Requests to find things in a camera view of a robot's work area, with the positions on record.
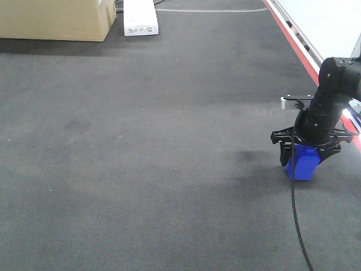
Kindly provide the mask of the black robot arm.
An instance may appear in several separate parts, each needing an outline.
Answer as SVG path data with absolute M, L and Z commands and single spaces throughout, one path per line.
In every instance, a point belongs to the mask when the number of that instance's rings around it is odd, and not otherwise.
M 351 99 L 360 100 L 360 57 L 327 58 L 319 71 L 319 86 L 310 105 L 296 100 L 300 110 L 293 127 L 271 133 L 280 144 L 280 163 L 286 166 L 292 156 L 292 143 L 315 147 L 324 161 L 341 151 L 341 142 L 351 142 L 353 134 L 336 129 L 342 111 Z

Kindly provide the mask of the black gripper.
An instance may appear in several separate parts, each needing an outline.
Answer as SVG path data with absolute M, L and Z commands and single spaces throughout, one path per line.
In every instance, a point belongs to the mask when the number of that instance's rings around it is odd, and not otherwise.
M 355 133 L 336 129 L 336 115 L 314 116 L 310 108 L 301 110 L 292 127 L 280 131 L 273 131 L 270 135 L 273 144 L 280 144 L 280 164 L 285 167 L 292 156 L 292 146 L 299 144 L 315 147 L 324 161 L 328 157 L 341 151 L 341 142 L 350 143 Z

